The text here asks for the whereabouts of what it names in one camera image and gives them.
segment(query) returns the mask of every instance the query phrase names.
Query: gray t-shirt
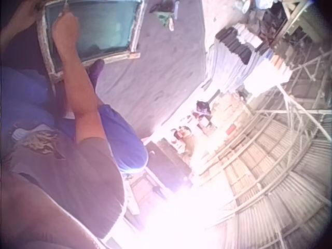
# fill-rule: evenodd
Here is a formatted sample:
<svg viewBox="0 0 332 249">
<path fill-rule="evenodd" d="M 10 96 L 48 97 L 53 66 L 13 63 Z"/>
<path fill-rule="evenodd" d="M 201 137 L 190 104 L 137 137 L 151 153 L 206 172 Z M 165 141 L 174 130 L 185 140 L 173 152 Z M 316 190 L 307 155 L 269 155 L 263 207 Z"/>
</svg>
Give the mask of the gray t-shirt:
<svg viewBox="0 0 332 249">
<path fill-rule="evenodd" d="M 16 143 L 8 162 L 8 170 L 39 186 L 98 238 L 124 211 L 122 177 L 101 138 L 75 144 L 59 131 L 33 132 Z"/>
</svg>

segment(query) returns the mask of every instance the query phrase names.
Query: printed graphic on shirt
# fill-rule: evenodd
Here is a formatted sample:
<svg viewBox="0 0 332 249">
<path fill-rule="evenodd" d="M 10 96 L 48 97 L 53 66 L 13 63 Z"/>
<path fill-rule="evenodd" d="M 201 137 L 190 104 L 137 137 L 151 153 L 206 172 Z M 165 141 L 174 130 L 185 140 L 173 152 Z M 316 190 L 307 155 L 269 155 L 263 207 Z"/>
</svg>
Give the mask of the printed graphic on shirt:
<svg viewBox="0 0 332 249">
<path fill-rule="evenodd" d="M 42 155 L 54 154 L 55 158 L 64 159 L 57 147 L 58 136 L 56 131 L 38 131 L 23 139 L 21 146 Z"/>
</svg>

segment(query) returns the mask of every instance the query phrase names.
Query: fabric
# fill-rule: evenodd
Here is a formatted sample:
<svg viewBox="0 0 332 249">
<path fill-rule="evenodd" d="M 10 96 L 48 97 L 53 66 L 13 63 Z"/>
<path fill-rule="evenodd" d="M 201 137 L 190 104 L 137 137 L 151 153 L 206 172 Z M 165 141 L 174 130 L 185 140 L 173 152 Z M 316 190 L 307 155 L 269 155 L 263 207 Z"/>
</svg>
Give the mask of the fabric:
<svg viewBox="0 0 332 249">
<path fill-rule="evenodd" d="M 147 165 L 148 152 L 132 127 L 109 105 L 99 106 L 99 113 L 107 140 L 120 171 L 138 173 Z M 58 128 L 74 139 L 75 121 L 61 118 Z"/>
<path fill-rule="evenodd" d="M 71 248 L 43 241 L 35 241 L 24 245 L 23 247 L 21 247 L 21 249 L 71 249 Z"/>
<path fill-rule="evenodd" d="M 6 67 L 2 68 L 1 73 L 2 155 L 12 150 L 12 135 L 17 129 L 32 130 L 40 124 L 45 124 L 51 129 L 60 129 L 74 139 L 75 121 L 58 118 L 58 110 L 52 109 L 55 106 L 55 98 L 43 76 L 35 71 L 18 72 Z M 59 87 L 57 90 L 65 98 L 64 88 Z M 142 171 L 148 161 L 148 153 L 142 141 L 121 115 L 109 105 L 100 106 L 99 111 L 113 156 L 121 172 L 131 174 Z"/>
<path fill-rule="evenodd" d="M 96 237 L 104 238 L 123 213 L 122 177 L 101 138 L 77 145 L 61 132 L 37 131 L 15 145 L 4 169 L 39 186 Z"/>
</svg>

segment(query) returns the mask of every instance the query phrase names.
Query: hand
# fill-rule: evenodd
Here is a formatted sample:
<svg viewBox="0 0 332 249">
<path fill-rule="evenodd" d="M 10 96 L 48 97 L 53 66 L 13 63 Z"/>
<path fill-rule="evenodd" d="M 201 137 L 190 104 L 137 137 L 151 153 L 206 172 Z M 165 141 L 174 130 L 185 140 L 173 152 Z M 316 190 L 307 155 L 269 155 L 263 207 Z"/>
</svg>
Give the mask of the hand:
<svg viewBox="0 0 332 249">
<path fill-rule="evenodd" d="M 26 30 L 36 21 L 36 5 L 39 2 L 40 0 L 25 0 L 20 4 L 8 24 L 8 28 L 11 30 L 13 35 Z"/>
<path fill-rule="evenodd" d="M 77 17 L 71 12 L 62 13 L 53 24 L 52 37 L 62 61 L 76 54 L 76 43 L 79 37 Z"/>
</svg>

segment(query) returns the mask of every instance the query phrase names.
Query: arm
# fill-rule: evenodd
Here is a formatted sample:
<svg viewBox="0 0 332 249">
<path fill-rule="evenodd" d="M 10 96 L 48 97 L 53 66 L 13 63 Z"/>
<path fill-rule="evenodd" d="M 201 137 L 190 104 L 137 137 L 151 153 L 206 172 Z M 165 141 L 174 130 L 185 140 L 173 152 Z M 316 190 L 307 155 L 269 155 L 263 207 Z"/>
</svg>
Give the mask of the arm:
<svg viewBox="0 0 332 249">
<path fill-rule="evenodd" d="M 36 21 L 37 0 L 25 0 L 16 10 L 8 25 L 1 30 L 1 56 L 10 41 L 20 32 L 29 28 Z"/>
<path fill-rule="evenodd" d="M 75 115 L 76 142 L 89 137 L 106 139 L 98 112 L 98 98 L 76 50 L 78 19 L 70 12 L 64 13 L 53 25 L 52 36 L 63 64 L 68 104 Z"/>
</svg>

